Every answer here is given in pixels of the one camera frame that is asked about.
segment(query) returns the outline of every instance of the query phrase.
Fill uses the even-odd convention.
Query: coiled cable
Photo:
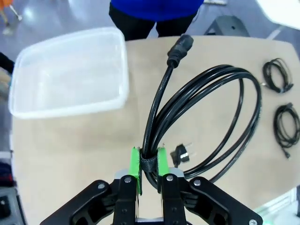
[[[283,125],[282,116],[285,113],[290,114],[293,119],[294,126],[295,126],[295,132],[293,136],[290,136],[287,133]],[[282,151],[285,154],[285,157],[289,159],[291,155],[286,151],[286,149],[297,144],[300,139],[300,120],[296,110],[293,108],[292,103],[288,103],[286,105],[282,105],[278,107],[278,109],[275,111],[273,128],[274,128],[274,134],[277,143],[280,145]]]
[[[235,163],[235,161],[240,157],[240,155],[246,148],[248,142],[250,141],[251,137],[255,132],[260,118],[262,104],[260,84],[257,81],[257,79],[245,69],[233,67],[231,65],[215,66],[197,75],[187,84],[185,84],[178,92],[176,92],[171,97],[171,99],[157,114],[162,95],[167,86],[173,68],[173,64],[170,64],[168,66],[168,69],[166,70],[163,80],[155,95],[145,130],[144,142],[142,147],[142,156],[144,158],[151,158],[155,154],[157,154],[158,144],[162,139],[163,135],[171,127],[171,125],[194,104],[196,104],[202,98],[204,98],[217,88],[221,87],[222,85],[233,80],[239,80],[240,96],[238,100],[238,106],[225,137],[223,138],[222,142],[218,145],[218,147],[211,153],[211,155],[209,155],[203,162],[184,172],[186,179],[195,177],[222,162],[239,147],[239,149],[236,151],[232,159],[226,164],[226,166],[213,178],[210,179],[211,182],[215,182],[222,175],[224,175]],[[251,80],[257,92],[256,104],[253,115],[246,129],[244,130],[240,138],[233,144],[233,146],[230,147],[223,155],[213,160],[228,141],[239,117],[244,97],[243,79]],[[145,172],[145,175],[148,181],[152,184],[152,186],[157,188],[157,173]]]
[[[276,68],[283,78],[283,87],[279,88],[275,85],[272,79],[272,67]],[[265,83],[261,85],[273,90],[277,93],[285,93],[293,87],[292,75],[288,70],[286,63],[281,58],[276,58],[264,64],[262,68],[262,74],[265,79]]]

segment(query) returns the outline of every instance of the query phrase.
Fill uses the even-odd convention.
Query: table surface
[[[273,23],[300,30],[299,0],[256,0]]]
[[[299,59],[292,45],[285,42],[245,37],[194,38],[194,46],[171,76],[162,104],[197,74],[219,64],[245,68],[262,81],[263,64],[281,57],[293,74],[295,86],[288,93],[279,95],[262,88],[258,129],[239,160],[216,182],[228,194],[255,209],[300,184],[300,145],[289,150],[292,159],[286,160],[272,130],[273,115],[279,105],[293,102],[300,112]],[[128,168],[131,148],[142,145],[149,109],[166,69],[166,53],[176,39],[127,43],[130,94],[120,110],[46,120],[13,119],[15,176],[30,225],[39,224],[92,181],[111,182],[116,171]],[[193,143],[189,150],[196,155],[189,163],[180,165],[181,169],[200,163],[218,146],[229,128],[238,96],[238,81],[230,82],[198,102],[168,130],[161,142],[168,153],[180,143]],[[245,129],[255,99],[255,89],[246,80],[240,118],[222,152]],[[203,176],[211,178],[227,162]],[[144,178],[140,217],[159,216],[160,196]],[[192,224],[203,224],[190,213],[187,219]],[[102,224],[111,221],[109,218]]]

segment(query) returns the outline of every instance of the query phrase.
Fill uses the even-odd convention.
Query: floor
[[[264,218],[264,225],[300,225],[300,219],[295,216],[298,203],[293,202],[278,213]]]
[[[0,51],[15,60],[19,52],[36,42],[77,30],[113,26],[108,16],[110,0],[15,0],[14,7],[23,15],[18,22],[12,11],[5,11],[13,27],[12,35],[0,33]],[[202,35],[219,15],[235,15],[245,24],[250,36],[266,38],[276,27],[260,10],[255,0],[229,0],[226,7],[203,5],[198,17],[188,29],[192,35]],[[0,20],[0,30],[4,23]],[[153,29],[149,38],[156,38]],[[285,28],[277,40],[290,42],[300,56],[300,31]]]

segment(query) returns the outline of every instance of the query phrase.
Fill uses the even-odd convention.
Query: velcro strap
[[[157,170],[157,165],[158,165],[158,155],[156,154],[152,158],[143,158],[142,154],[140,154],[140,164],[141,164],[141,169],[144,170],[145,172],[154,172]]]

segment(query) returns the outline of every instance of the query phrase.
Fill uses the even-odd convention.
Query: cable bundle
[[[293,136],[288,135],[283,126],[282,116],[284,113],[289,113],[294,120],[295,133]],[[291,155],[285,150],[297,144],[300,139],[300,120],[296,110],[293,108],[292,103],[280,106],[274,116],[273,129],[277,143],[280,145],[286,158]]]
[[[283,87],[279,88],[275,85],[272,79],[272,67],[275,67],[281,74],[283,78]],[[286,63],[281,58],[276,58],[264,64],[262,68],[262,74],[266,81],[266,83],[262,83],[263,86],[277,92],[277,93],[285,93],[289,91],[293,87],[292,75],[288,73],[288,68]]]
[[[216,166],[229,155],[231,155],[237,148],[239,148],[232,157],[232,159],[226,164],[226,166],[210,180],[211,182],[215,182],[224,173],[226,173],[228,169],[239,158],[239,156],[246,148],[257,127],[262,104],[260,84],[256,80],[256,78],[245,69],[233,67],[230,65],[219,65],[204,71],[203,73],[199,74],[194,79],[189,81],[187,84],[185,84],[177,93],[173,95],[173,97],[164,105],[161,111],[157,114],[162,95],[165,91],[173,69],[174,65],[172,64],[172,62],[168,63],[168,68],[156,92],[146,125],[144,141],[142,146],[142,157],[149,159],[157,154],[158,144],[162,139],[163,135],[171,127],[171,125],[194,104],[196,104],[202,98],[204,98],[217,88],[221,87],[222,85],[233,80],[239,80],[240,97],[238,101],[238,106],[225,137],[223,138],[222,142],[218,145],[218,147],[211,153],[211,155],[207,157],[207,159],[205,159],[203,162],[201,162],[194,168],[191,168],[184,172],[186,179],[197,176],[207,171],[208,169],[211,169],[212,167]],[[239,117],[244,97],[243,79],[251,80],[257,92],[256,105],[253,115],[246,129],[244,130],[240,138],[235,142],[235,144],[232,147],[230,147],[223,155],[213,160],[228,141]],[[145,172],[145,174],[148,181],[155,188],[157,188],[157,173]]]

